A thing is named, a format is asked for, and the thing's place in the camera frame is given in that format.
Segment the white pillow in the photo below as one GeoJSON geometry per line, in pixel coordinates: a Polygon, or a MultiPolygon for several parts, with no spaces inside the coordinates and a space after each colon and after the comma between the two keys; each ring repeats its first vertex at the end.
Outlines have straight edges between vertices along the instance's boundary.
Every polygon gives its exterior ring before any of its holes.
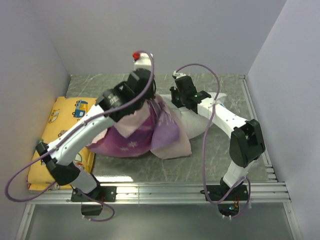
{"type": "Polygon", "coordinates": [[[198,137],[205,132],[208,124],[207,118],[194,113],[186,107],[176,107],[171,101],[170,94],[161,94],[160,96],[182,123],[183,129],[189,140],[198,137]]]}

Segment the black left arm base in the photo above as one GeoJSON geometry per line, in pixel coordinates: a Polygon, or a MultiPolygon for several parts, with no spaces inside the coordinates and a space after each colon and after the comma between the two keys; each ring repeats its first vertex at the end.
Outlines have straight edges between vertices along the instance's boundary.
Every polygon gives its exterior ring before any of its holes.
{"type": "Polygon", "coordinates": [[[81,203],[82,217],[93,222],[104,222],[111,220],[115,216],[115,209],[108,203],[116,201],[116,186],[98,186],[90,193],[83,193],[80,189],[74,188],[70,201],[81,203]],[[111,210],[111,215],[106,219],[96,219],[104,208],[111,210]]]}

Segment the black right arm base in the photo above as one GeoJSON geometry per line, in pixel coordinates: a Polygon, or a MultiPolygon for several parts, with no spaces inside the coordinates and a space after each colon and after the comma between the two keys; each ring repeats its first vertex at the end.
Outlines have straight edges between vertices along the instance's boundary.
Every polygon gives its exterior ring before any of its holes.
{"type": "Polygon", "coordinates": [[[229,188],[226,184],[207,185],[207,194],[211,201],[219,202],[217,208],[223,218],[235,218],[250,207],[251,189],[241,183],[229,188]]]}

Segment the pink purple pillowcase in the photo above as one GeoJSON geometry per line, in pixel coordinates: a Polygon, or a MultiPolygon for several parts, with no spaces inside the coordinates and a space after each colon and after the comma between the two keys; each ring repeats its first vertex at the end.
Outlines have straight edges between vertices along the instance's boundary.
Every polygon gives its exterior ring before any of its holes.
{"type": "Polygon", "coordinates": [[[156,94],[141,109],[98,134],[87,148],[99,155],[139,157],[151,152],[166,160],[191,155],[189,137],[165,95],[156,94]]]}

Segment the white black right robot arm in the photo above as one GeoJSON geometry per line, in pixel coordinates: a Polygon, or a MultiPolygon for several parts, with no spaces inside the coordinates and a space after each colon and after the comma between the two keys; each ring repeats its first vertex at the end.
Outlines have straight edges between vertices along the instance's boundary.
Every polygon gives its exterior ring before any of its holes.
{"type": "Polygon", "coordinates": [[[238,194],[238,187],[245,180],[253,161],[266,150],[260,123],[247,120],[227,109],[224,94],[198,91],[190,76],[173,73],[175,86],[170,88],[171,101],[178,107],[206,119],[206,127],[216,125],[229,138],[231,159],[227,172],[220,181],[220,194],[226,200],[238,194]]]}

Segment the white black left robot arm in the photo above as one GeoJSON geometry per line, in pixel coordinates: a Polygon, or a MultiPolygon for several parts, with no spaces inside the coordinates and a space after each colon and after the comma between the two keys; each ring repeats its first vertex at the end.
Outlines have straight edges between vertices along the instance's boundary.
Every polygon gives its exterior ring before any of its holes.
{"type": "Polygon", "coordinates": [[[105,90],[86,115],[62,136],[36,146],[48,172],[60,186],[71,185],[89,201],[102,197],[99,181],[75,164],[74,159],[98,134],[141,109],[146,100],[155,97],[154,78],[152,69],[133,70],[126,81],[105,90]]]}

